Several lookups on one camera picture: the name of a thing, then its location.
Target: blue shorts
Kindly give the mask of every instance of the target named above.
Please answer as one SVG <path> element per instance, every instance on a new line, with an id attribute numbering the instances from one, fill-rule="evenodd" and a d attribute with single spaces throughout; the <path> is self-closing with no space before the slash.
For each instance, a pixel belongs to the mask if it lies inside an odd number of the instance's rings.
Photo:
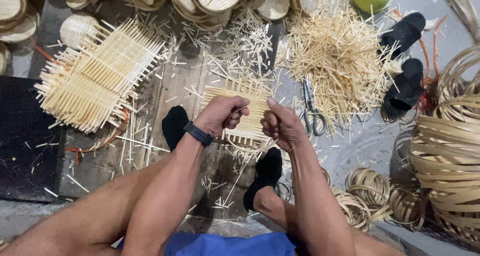
<path id="1" fill-rule="evenodd" d="M 123 248 L 123 239 L 117 248 Z M 271 232 L 253 236 L 222 237 L 216 234 L 179 232 L 170 238 L 165 256 L 180 255 L 245 255 L 245 256 L 292 256 L 293 241 L 284 232 Z"/>

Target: forearm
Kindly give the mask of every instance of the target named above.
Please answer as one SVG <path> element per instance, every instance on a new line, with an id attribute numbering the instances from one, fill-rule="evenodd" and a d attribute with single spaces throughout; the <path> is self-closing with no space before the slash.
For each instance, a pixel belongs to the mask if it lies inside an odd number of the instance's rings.
<path id="1" fill-rule="evenodd" d="M 311 254 L 354 255 L 350 226 L 345 220 L 308 138 L 290 152 L 298 228 Z"/>
<path id="2" fill-rule="evenodd" d="M 125 255 L 157 255 L 185 217 L 204 147 L 186 133 L 137 202 L 125 238 Z"/>

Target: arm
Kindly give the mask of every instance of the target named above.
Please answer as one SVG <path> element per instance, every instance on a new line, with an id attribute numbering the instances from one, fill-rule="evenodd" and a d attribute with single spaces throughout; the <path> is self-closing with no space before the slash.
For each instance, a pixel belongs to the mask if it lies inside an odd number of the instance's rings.
<path id="1" fill-rule="evenodd" d="M 214 138 L 221 135 L 222 124 L 232 111 L 249 104 L 239 96 L 215 97 L 200 113 L 194 125 Z M 226 124 L 234 129 L 248 108 L 233 114 Z M 157 173 L 138 200 L 131 216 L 122 255 L 158 255 L 167 239 L 187 214 L 202 161 L 204 147 L 190 134 L 172 152 L 163 169 Z"/>
<path id="2" fill-rule="evenodd" d="M 292 163 L 297 225 L 311 254 L 355 255 L 352 232 L 330 191 L 302 123 L 275 99 L 261 120 L 263 132 L 286 150 Z"/>

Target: concrete floor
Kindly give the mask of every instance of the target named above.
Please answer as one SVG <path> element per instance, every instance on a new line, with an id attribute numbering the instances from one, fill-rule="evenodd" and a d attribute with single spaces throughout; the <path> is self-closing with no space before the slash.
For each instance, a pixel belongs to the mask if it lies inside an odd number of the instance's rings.
<path id="1" fill-rule="evenodd" d="M 480 0 L 472 0 L 472 2 L 473 4 L 480 4 Z M 402 13 L 409 10 L 417 10 L 423 13 L 427 20 L 441 18 L 444 15 L 448 15 L 448 18 L 441 27 L 446 38 L 443 38 L 441 35 L 438 36 L 438 60 L 440 68 L 443 68 L 455 55 L 471 46 L 473 43 L 470 34 L 461 24 L 453 11 L 448 7 L 445 0 L 393 0 L 392 6 L 395 6 L 397 3 L 400 3 Z M 424 37 L 431 58 L 433 56 L 433 32 L 425 33 Z M 419 44 L 415 44 L 414 47 L 411 48 L 410 53 L 413 57 L 418 58 L 423 62 L 425 61 Z M 24 74 L 24 71 L 28 70 L 28 62 L 26 61 L 28 56 L 22 58 L 18 57 L 18 59 L 14 59 L 12 75 L 21 74 L 25 76 L 28 74 Z M 285 75 L 281 75 L 281 81 L 284 84 L 281 85 L 277 92 L 277 99 L 280 100 L 285 96 L 285 101 L 288 101 L 294 95 L 299 98 L 302 97 L 302 88 L 299 83 L 287 79 Z M 359 163 L 357 161 L 357 156 L 360 164 L 365 162 L 363 165 L 364 167 L 371 167 L 379 173 L 387 176 L 403 174 L 401 163 L 396 155 L 395 148 L 395 138 L 401 129 L 400 125 L 394 125 L 385 132 L 380 133 L 384 128 L 378 127 L 376 123 L 383 123 L 379 110 L 365 123 L 363 130 L 361 130 L 362 124 L 354 118 L 351 144 L 348 140 L 344 140 L 337 135 L 333 136 L 333 140 L 325 135 L 317 139 L 317 149 L 322 150 L 318 153 L 318 156 L 319 158 L 326 157 L 322 166 L 329 171 L 332 178 L 332 184 L 344 188 L 346 176 L 351 170 L 358 167 Z M 343 134 L 346 136 L 346 139 L 348 139 L 348 132 L 344 131 Z M 290 173 L 286 174 L 284 178 L 289 179 L 289 174 Z M 62 204 L 41 205 L 0 201 L 0 240 L 10 240 L 15 235 L 21 234 L 36 221 L 52 214 L 62 207 Z M 195 221 L 184 223 L 179 230 L 243 237 L 272 231 L 281 231 L 277 225 L 274 225 L 270 220 L 260 215 L 256 218 L 246 220 L 244 227 L 231 224 L 205 227 L 196 219 L 190 220 Z M 410 251 L 408 254 L 411 255 L 471 254 L 447 243 L 437 243 L 435 239 L 421 233 L 411 233 L 403 228 L 392 228 L 389 225 L 384 224 L 380 224 L 379 228 L 388 232 L 395 232 L 394 235 L 398 237 L 397 241 L 400 241 L 404 245 L 409 244 L 410 246 L 416 247 L 418 250 L 412 248 L 410 248 L 410 250 L 405 250 L 405 252 Z"/>

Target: hand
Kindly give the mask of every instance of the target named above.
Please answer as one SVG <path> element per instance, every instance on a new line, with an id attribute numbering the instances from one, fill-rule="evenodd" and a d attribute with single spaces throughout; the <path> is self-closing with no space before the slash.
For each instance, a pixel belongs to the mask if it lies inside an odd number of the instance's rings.
<path id="1" fill-rule="evenodd" d="M 244 108 L 234 113 L 228 123 L 226 122 L 232 112 L 249 104 L 250 100 L 238 95 L 234 97 L 216 96 L 201 111 L 193 124 L 213 138 L 219 137 L 225 127 L 231 130 L 235 129 L 240 123 L 240 117 L 250 114 L 249 109 Z"/>
<path id="2" fill-rule="evenodd" d="M 264 118 L 260 120 L 265 135 L 274 140 L 278 139 L 276 144 L 287 153 L 292 152 L 295 146 L 309 142 L 302 122 L 294 110 L 283 107 L 272 97 L 267 99 L 267 105 L 270 110 L 266 110 L 263 113 Z"/>

